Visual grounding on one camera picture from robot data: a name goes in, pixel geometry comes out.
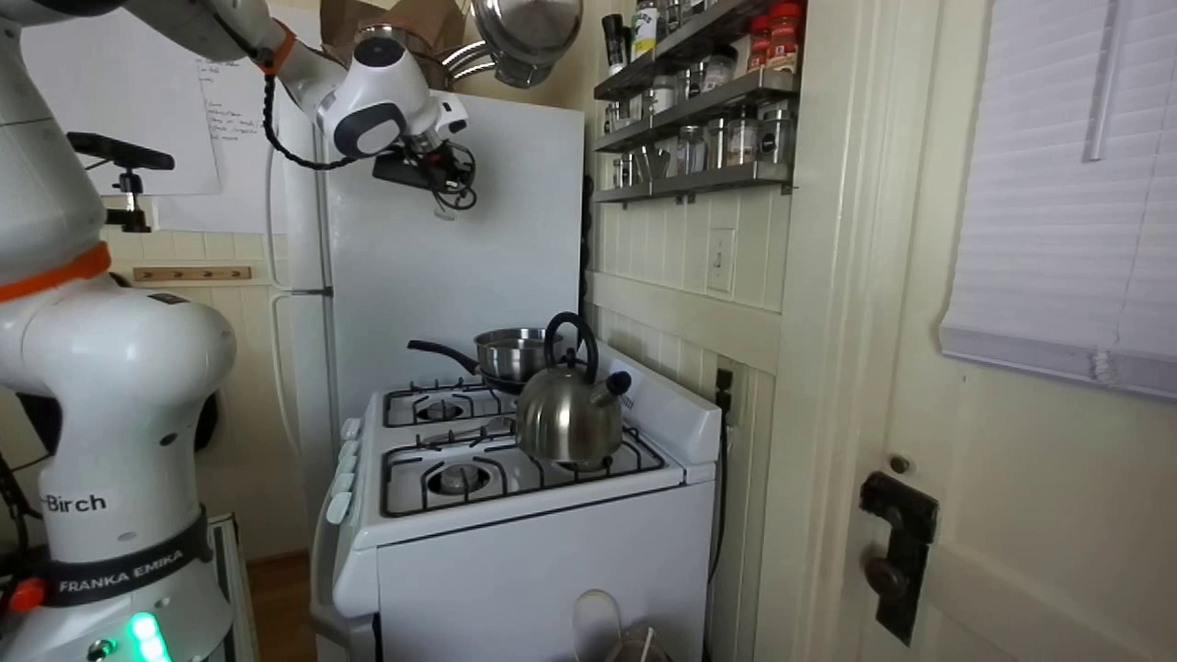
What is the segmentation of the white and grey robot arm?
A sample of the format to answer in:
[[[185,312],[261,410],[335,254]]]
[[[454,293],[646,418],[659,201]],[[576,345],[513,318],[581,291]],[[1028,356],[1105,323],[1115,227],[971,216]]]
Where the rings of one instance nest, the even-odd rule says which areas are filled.
[[[329,63],[266,0],[0,0],[0,382],[63,414],[41,471],[45,601],[2,632],[2,662],[185,662],[231,628],[196,481],[231,323],[109,280],[107,209],[23,59],[24,29],[115,8],[214,63],[253,59],[322,121],[338,163],[462,118],[387,25]]]

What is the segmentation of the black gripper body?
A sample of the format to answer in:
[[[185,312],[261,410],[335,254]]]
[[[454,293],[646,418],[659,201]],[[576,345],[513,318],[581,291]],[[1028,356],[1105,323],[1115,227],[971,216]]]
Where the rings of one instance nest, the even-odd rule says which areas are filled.
[[[446,209],[472,209],[479,201],[474,175],[474,155],[451,140],[440,140],[430,151],[393,148],[370,166],[376,179],[421,187]]]

